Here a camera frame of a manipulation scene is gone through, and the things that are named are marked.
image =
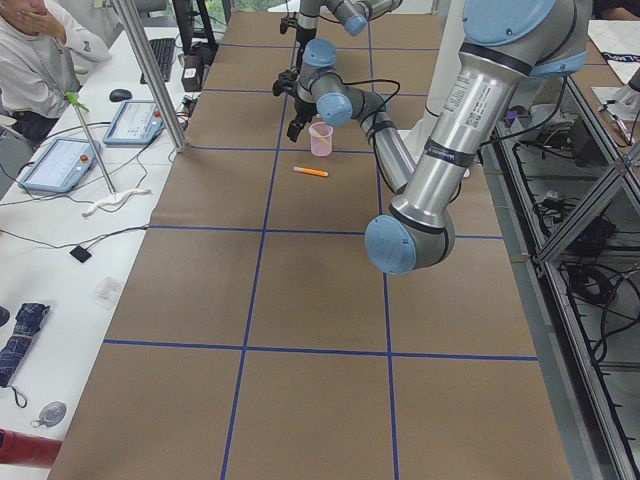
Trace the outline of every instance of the pink cup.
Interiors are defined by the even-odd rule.
[[[316,157],[326,157],[333,149],[333,127],[324,122],[316,122],[309,126],[311,137],[311,153]]]

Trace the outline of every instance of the computer mouse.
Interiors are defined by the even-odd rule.
[[[122,102],[123,100],[129,100],[133,95],[129,90],[124,88],[116,88],[109,94],[109,100],[112,102]]]

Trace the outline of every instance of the orange marker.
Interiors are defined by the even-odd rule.
[[[306,173],[307,175],[315,175],[317,177],[328,177],[329,172],[323,170],[314,170],[313,168],[293,167],[294,172]]]

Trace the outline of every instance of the person's hand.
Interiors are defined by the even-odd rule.
[[[67,43],[67,32],[64,26],[49,13],[20,12],[18,18],[25,29],[56,38],[62,45]]]

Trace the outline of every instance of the keyboard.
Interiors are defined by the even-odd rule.
[[[173,53],[176,48],[175,39],[171,38],[152,38],[149,40],[151,45],[151,51],[156,57],[158,67],[160,67],[160,73],[162,79],[168,82],[171,78],[171,67],[173,66]],[[140,83],[147,83],[144,78],[144,73],[140,77]]]

